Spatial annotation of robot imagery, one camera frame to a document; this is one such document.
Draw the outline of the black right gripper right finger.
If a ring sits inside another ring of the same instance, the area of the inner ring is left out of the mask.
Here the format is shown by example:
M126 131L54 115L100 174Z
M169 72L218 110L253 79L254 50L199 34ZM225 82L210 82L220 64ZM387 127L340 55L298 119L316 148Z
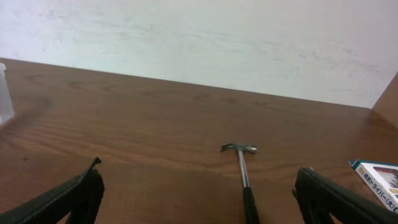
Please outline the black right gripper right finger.
M397 224L397 214L353 193L309 167L298 170L293 189L306 224Z

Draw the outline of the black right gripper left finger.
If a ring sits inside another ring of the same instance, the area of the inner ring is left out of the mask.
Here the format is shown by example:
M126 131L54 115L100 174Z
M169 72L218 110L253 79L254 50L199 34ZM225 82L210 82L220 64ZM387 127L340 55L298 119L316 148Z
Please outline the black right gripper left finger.
M103 178L95 169L95 158L89 168L74 178L1 214L1 223L30 224L94 223L104 195Z

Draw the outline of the small steel claw hammer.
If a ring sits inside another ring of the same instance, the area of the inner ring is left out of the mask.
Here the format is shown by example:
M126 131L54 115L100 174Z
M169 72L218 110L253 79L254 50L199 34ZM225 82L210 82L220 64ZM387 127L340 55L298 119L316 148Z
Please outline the small steel claw hammer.
M221 152L224 152L226 150L234 150L238 155L239 168L241 171L241 177L243 182L243 200L244 200L246 223L260 224L259 214L257 211L253 192L249 184L248 172L244 160L244 154L245 153L255 154L257 152L257 146L250 144L243 144L243 143L231 143L231 144L225 144L221 147Z

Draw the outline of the clear plastic container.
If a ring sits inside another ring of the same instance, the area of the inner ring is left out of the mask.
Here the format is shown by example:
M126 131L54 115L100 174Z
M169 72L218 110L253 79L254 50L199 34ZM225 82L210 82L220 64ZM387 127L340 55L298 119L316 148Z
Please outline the clear plastic container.
M11 96L6 81L5 70L6 70L5 64L1 63L1 79L0 79L1 126L5 125L15 115Z

